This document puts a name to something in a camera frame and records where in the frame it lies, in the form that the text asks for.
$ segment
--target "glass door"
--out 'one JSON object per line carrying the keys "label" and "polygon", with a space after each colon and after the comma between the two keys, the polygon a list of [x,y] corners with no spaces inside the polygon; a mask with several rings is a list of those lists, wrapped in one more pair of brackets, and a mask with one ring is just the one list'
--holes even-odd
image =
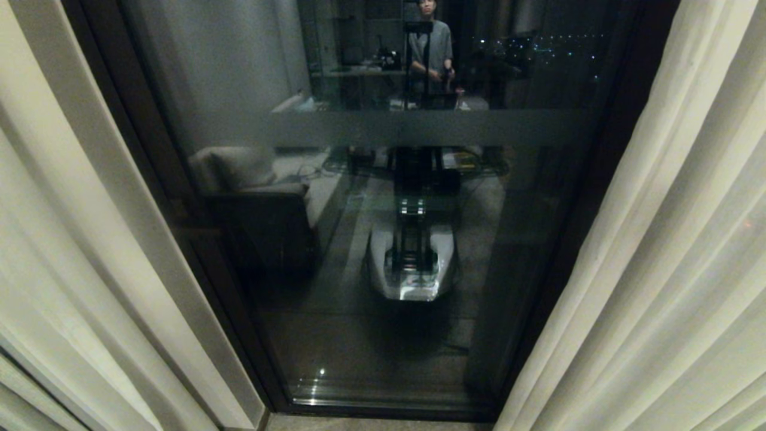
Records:
{"label": "glass door", "polygon": [[592,220],[584,181],[630,135],[614,112],[640,112],[617,90],[645,96],[675,8],[65,4],[272,409],[488,421]]}

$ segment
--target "person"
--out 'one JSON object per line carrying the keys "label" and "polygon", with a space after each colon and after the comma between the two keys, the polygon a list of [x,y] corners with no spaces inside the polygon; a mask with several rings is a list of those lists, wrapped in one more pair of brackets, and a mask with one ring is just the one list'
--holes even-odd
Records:
{"label": "person", "polygon": [[[417,7],[421,12],[421,20],[432,21],[434,30],[430,34],[430,50],[428,55],[428,87],[429,93],[444,92],[445,84],[449,84],[455,78],[455,69],[452,67],[452,34],[450,26],[435,19],[436,0],[419,0]],[[425,67],[425,47],[428,35],[411,34],[409,36],[410,49],[412,50],[411,70],[415,73],[414,89],[418,93],[424,91],[423,74]]]}

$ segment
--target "black metal frame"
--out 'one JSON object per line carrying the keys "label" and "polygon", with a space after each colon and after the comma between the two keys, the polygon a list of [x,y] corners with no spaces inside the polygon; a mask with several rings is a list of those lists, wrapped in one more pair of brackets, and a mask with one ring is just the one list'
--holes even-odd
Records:
{"label": "black metal frame", "polygon": [[[575,264],[638,117],[645,106],[680,0],[642,2],[633,33],[611,91],[607,109],[566,215],[548,272],[512,355],[503,394],[507,396],[532,352],[548,316]],[[240,300],[241,286],[224,253],[220,232],[208,224],[205,206],[189,182],[170,128],[160,114],[142,62],[123,20],[117,0],[62,0],[77,40],[123,134],[144,180],[171,225],[175,238],[234,346],[247,375],[266,407],[273,412],[493,422],[497,411],[382,409],[305,406],[292,403],[270,362],[268,340]]]}

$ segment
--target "gray t-shirt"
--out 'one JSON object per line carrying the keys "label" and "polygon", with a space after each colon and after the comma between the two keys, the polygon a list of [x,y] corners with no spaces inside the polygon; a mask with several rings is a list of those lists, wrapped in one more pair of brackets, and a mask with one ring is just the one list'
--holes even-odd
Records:
{"label": "gray t-shirt", "polygon": [[[444,61],[452,58],[452,35],[450,26],[442,21],[434,21],[434,30],[430,34],[430,54],[428,56],[428,68],[444,75]],[[412,50],[412,60],[424,64],[425,48],[428,41],[427,35],[410,35],[410,49]],[[413,77],[416,91],[423,90],[423,75],[415,74]],[[429,91],[440,89],[439,83],[430,83]]]}

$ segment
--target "door frame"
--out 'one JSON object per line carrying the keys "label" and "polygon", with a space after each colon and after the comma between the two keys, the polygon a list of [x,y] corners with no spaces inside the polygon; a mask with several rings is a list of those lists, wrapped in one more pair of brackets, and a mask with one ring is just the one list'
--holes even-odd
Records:
{"label": "door frame", "polygon": [[[224,251],[221,232],[198,198],[171,128],[161,115],[118,0],[62,0],[93,76],[136,165],[158,203],[247,375],[270,412],[387,419],[494,422],[495,411],[304,406],[292,403],[270,360],[266,334],[241,300],[243,288]],[[546,276],[532,300],[519,345],[510,352],[507,398],[575,265],[633,128],[649,97],[680,0],[641,2],[604,113],[588,152]]]}

